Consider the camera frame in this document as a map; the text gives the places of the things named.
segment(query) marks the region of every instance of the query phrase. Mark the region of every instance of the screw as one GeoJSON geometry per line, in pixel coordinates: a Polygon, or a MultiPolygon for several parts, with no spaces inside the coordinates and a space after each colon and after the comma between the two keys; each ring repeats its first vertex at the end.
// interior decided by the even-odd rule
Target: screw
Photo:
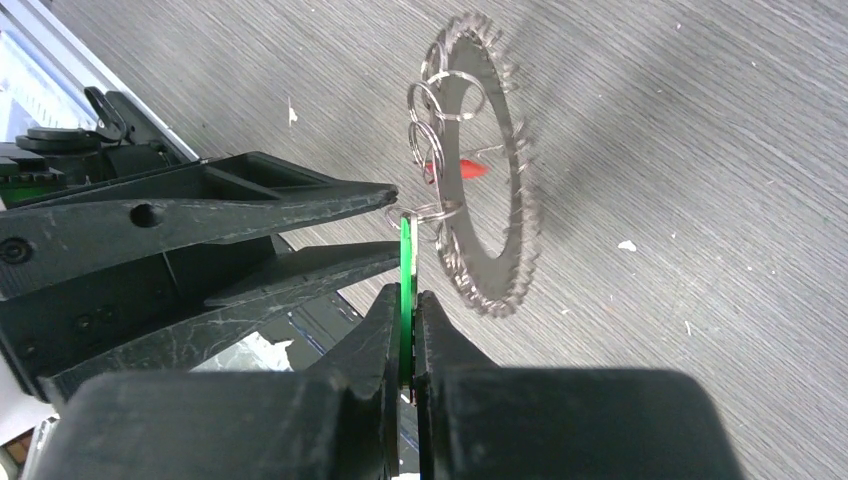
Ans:
{"type": "Polygon", "coordinates": [[[26,263],[32,258],[32,246],[23,238],[7,238],[0,243],[0,259],[9,265],[26,263]]]}
{"type": "Polygon", "coordinates": [[[75,320],[76,328],[79,332],[87,332],[91,329],[93,323],[94,319],[91,318],[91,315],[80,315],[75,320]]]}

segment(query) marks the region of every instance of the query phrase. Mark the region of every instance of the red object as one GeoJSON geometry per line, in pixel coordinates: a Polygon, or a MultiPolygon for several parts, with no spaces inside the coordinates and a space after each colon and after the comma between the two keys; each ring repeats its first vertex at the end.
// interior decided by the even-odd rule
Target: red object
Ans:
{"type": "MultiPolygon", "coordinates": [[[[431,175],[433,174],[432,163],[427,163],[427,171],[431,175]]],[[[482,177],[489,171],[489,167],[463,158],[459,161],[459,171],[462,173],[462,179],[467,180],[469,178],[482,177]]]]}

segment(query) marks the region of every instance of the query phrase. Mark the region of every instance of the floor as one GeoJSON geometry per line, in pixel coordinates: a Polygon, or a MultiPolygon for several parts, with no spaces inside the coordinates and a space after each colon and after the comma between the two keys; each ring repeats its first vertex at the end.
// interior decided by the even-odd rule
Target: floor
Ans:
{"type": "MultiPolygon", "coordinates": [[[[57,0],[54,11],[202,155],[264,150],[397,183],[416,206],[430,192],[410,165],[407,85],[448,16],[472,6],[521,62],[510,101],[533,122],[545,252],[506,320],[466,312],[429,253],[423,286],[501,363],[690,373],[751,478],[848,478],[844,2],[57,0]],[[635,251],[618,248],[627,241],[635,251]]],[[[492,230],[502,184],[475,181],[486,187],[470,208],[492,230]]],[[[374,214],[287,238],[395,235],[374,214]]],[[[343,293],[364,310],[383,280],[343,293]]]]}

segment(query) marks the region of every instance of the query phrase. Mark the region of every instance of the metal ring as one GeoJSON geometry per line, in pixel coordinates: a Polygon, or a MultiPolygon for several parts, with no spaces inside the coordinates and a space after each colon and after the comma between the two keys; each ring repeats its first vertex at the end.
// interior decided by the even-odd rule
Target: metal ring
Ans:
{"type": "Polygon", "coordinates": [[[442,151],[442,144],[439,142],[439,137],[436,135],[436,132],[433,131],[433,127],[420,120],[412,122],[409,124],[409,148],[412,149],[412,155],[415,157],[415,163],[420,166],[424,171],[424,179],[427,179],[427,161],[421,155],[421,147],[418,143],[418,132],[424,134],[427,137],[427,141],[430,143],[430,148],[433,153],[433,161],[430,162],[433,165],[433,183],[436,185],[436,192],[439,191],[439,179],[442,177],[444,168],[445,168],[445,154],[442,151]]]}
{"type": "Polygon", "coordinates": [[[433,114],[436,116],[436,118],[439,118],[443,121],[462,122],[462,121],[466,121],[466,120],[471,120],[472,118],[479,115],[480,112],[482,112],[483,109],[486,108],[486,102],[488,101],[488,95],[486,95],[486,89],[483,87],[483,84],[480,83],[480,80],[478,80],[477,77],[475,77],[474,75],[470,75],[470,74],[465,73],[465,72],[460,71],[460,70],[444,70],[444,71],[441,71],[441,72],[433,75],[432,77],[428,78],[426,82],[427,82],[428,85],[433,85],[434,83],[436,83],[440,80],[444,80],[445,78],[448,78],[448,77],[461,78],[461,79],[465,80],[466,82],[469,82],[472,85],[474,85],[475,87],[477,87],[477,90],[480,91],[480,103],[477,104],[477,108],[475,108],[474,111],[472,111],[472,112],[464,112],[464,113],[460,112],[459,114],[447,114],[447,113],[444,113],[442,111],[441,105],[439,105],[438,101],[436,101],[436,107],[437,108],[433,111],[433,114]]]}
{"type": "Polygon", "coordinates": [[[436,98],[436,94],[433,93],[433,90],[430,89],[430,83],[427,82],[415,82],[409,86],[409,90],[406,91],[406,108],[409,109],[409,118],[412,122],[417,122],[418,112],[415,110],[415,90],[420,88],[423,90],[423,94],[433,102],[436,111],[441,111],[442,106],[439,104],[439,99],[436,98]]]}
{"type": "Polygon", "coordinates": [[[389,222],[389,225],[393,226],[397,230],[400,230],[400,224],[397,223],[392,216],[394,212],[415,215],[418,217],[418,223],[429,224],[435,222],[443,222],[459,213],[464,207],[465,205],[453,201],[446,202],[445,204],[438,202],[428,203],[418,208],[407,208],[401,207],[400,205],[390,205],[386,208],[384,215],[386,216],[386,220],[389,222]]]}
{"type": "MultiPolygon", "coordinates": [[[[444,71],[447,68],[448,59],[445,56],[444,52],[445,52],[444,41],[440,41],[438,39],[435,42],[433,42],[432,45],[430,45],[430,48],[427,49],[427,54],[424,56],[424,61],[421,62],[421,81],[422,82],[426,83],[427,79],[429,79],[430,77],[432,77],[433,75],[435,75],[438,72],[444,71]],[[436,71],[433,72],[432,71],[432,69],[434,67],[433,60],[435,59],[436,54],[438,54],[438,65],[435,65],[436,71]]],[[[424,102],[424,106],[426,107],[427,101],[428,101],[427,95],[422,93],[421,100],[424,102]]]]}

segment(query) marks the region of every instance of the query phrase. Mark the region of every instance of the black mechanism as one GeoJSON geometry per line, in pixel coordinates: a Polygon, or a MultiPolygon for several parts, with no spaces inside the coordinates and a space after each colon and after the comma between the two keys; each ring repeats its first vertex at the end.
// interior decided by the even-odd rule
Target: black mechanism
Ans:
{"type": "Polygon", "coordinates": [[[361,320],[335,293],[397,267],[398,242],[277,235],[396,187],[263,153],[191,161],[123,95],[86,97],[97,132],[0,147],[0,352],[62,417],[34,478],[742,478],[692,379],[499,368],[430,292],[403,401],[398,286],[361,320]],[[312,350],[294,373],[188,372],[257,330],[312,350]]]}

